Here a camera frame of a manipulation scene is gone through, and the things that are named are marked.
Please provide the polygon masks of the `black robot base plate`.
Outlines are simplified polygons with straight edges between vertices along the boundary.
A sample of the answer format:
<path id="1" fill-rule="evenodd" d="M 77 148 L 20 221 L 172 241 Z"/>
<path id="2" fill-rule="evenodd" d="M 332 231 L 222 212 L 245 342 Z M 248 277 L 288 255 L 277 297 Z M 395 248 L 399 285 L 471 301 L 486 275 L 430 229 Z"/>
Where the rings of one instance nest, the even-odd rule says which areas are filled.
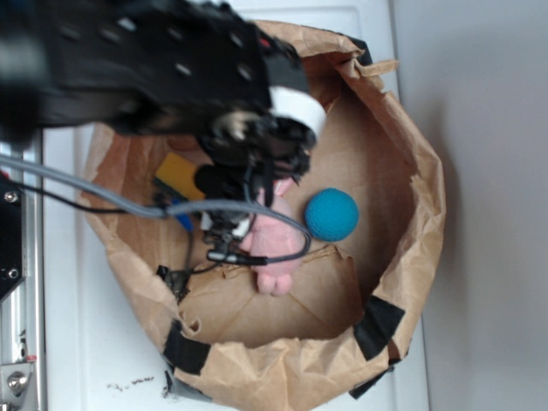
<path id="1" fill-rule="evenodd" d="M 21 191 L 1 172 L 1 301 L 5 301 L 23 279 L 21 200 Z"/>

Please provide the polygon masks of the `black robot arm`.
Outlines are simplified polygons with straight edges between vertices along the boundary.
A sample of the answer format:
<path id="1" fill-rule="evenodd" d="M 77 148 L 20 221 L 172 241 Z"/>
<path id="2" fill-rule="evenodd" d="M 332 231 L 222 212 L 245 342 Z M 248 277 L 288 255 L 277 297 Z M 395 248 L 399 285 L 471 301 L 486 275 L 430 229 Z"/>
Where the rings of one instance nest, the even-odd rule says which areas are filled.
<path id="1" fill-rule="evenodd" d="M 227 3 L 1 4 L 4 142 L 92 122 L 188 134 L 236 198 L 306 174 L 323 120 L 295 48 Z"/>

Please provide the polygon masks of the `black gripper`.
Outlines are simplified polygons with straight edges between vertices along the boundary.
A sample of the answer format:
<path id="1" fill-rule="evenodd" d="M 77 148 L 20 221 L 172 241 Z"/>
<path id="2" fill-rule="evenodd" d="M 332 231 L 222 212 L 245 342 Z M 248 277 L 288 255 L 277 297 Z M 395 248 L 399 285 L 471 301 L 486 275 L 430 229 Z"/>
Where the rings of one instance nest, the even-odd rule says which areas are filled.
<path id="1" fill-rule="evenodd" d="M 254 202 L 259 195 L 270 206 L 274 183 L 299 180 L 310 168 L 317 135 L 288 117 L 235 111 L 217 118 L 199 137 L 211 163 L 194 174 L 207 199 Z"/>

